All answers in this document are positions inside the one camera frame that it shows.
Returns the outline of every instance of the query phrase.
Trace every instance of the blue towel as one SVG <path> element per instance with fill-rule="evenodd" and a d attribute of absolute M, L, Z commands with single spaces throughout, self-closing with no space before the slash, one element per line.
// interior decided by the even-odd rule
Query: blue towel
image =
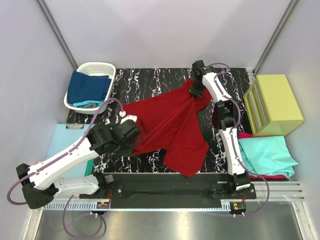
<path fill-rule="evenodd" d="M 99 107 L 104 101 L 91 101 L 91 100 L 88 100 L 88 101 L 81 101 L 81 102 L 75 102 L 73 104 L 74 107 L 76 108 L 86 108 L 85 106 L 88 105 L 88 104 L 94 104 L 95 105 L 95 108 Z"/>
<path fill-rule="evenodd" d="M 291 157 L 283 136 L 241 138 L 239 147 L 244 165 L 250 172 L 260 175 L 295 174 L 298 163 Z"/>
<path fill-rule="evenodd" d="M 68 91 L 67 102 L 69 104 L 80 103 L 84 101 L 104 101 L 111 79 L 108 75 L 88 76 L 81 72 L 73 71 Z"/>

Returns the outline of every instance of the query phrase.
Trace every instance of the reflective gray floor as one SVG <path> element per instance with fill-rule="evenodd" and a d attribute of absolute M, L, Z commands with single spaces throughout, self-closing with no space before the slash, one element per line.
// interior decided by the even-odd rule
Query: reflective gray floor
<path fill-rule="evenodd" d="M 259 207 L 248 203 L 248 211 Z M 66 224 L 83 215 L 67 212 Z M 302 240 L 292 206 L 287 202 L 269 202 L 266 208 L 248 217 L 221 217 L 210 212 L 107 212 L 107 229 L 94 239 L 101 240 Z M 79 237 L 92 235 L 100 221 L 85 216 L 68 227 Z M 43 212 L 37 240 L 73 239 L 62 230 L 62 212 Z"/>

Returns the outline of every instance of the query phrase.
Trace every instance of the navy blue cloth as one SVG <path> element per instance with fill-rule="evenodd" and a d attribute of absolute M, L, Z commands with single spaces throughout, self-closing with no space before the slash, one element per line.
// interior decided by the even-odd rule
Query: navy blue cloth
<path fill-rule="evenodd" d="M 111 79 L 108 75 L 89 76 L 73 71 L 66 95 L 67 102 L 74 104 L 88 100 L 103 101 L 107 96 L 110 84 Z"/>

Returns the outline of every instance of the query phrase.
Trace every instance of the red garment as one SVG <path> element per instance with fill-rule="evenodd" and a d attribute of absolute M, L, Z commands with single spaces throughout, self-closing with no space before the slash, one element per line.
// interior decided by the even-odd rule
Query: red garment
<path fill-rule="evenodd" d="M 245 132 L 239 132 L 238 139 L 248 139 L 248 138 L 254 138 L 253 135 Z M 262 175 L 265 179 L 286 179 L 287 177 L 284 175 Z M 252 176 L 250 175 L 251 179 L 260 179 L 259 176 Z"/>
<path fill-rule="evenodd" d="M 187 177 L 201 170 L 209 149 L 197 112 L 208 106 L 211 95 L 205 89 L 202 97 L 192 97 L 189 89 L 193 82 L 189 79 L 178 89 L 123 106 L 127 114 L 138 117 L 142 132 L 143 139 L 133 154 L 165 149 L 163 164 Z"/>

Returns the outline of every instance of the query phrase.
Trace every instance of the black marble table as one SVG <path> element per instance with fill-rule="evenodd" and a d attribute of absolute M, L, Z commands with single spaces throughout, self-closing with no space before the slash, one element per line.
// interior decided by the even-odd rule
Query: black marble table
<path fill-rule="evenodd" d="M 136 68 L 117 69 L 111 97 L 119 99 L 123 104 L 155 97 L 170 90 L 179 88 L 187 79 L 193 78 L 191 68 Z M 227 92 L 241 101 L 242 119 L 238 130 L 251 133 L 250 124 L 244 109 L 243 96 L 250 86 L 245 68 L 232 68 L 231 72 L 220 77 Z M 198 113 L 203 138 L 209 143 L 209 150 L 205 157 L 202 173 L 220 173 L 227 171 L 227 159 L 222 139 L 218 131 L 213 129 L 211 117 L 214 102 Z M 95 123 L 114 123 L 119 120 L 119 108 L 116 102 L 107 106 Z M 70 111 L 67 123 L 88 124 L 92 115 L 79 114 Z M 114 154 L 104 154 L 94 160 L 93 170 L 103 173 L 170 173 L 170 169 L 163 165 L 166 151 L 159 149 L 139 156 L 123 157 Z"/>

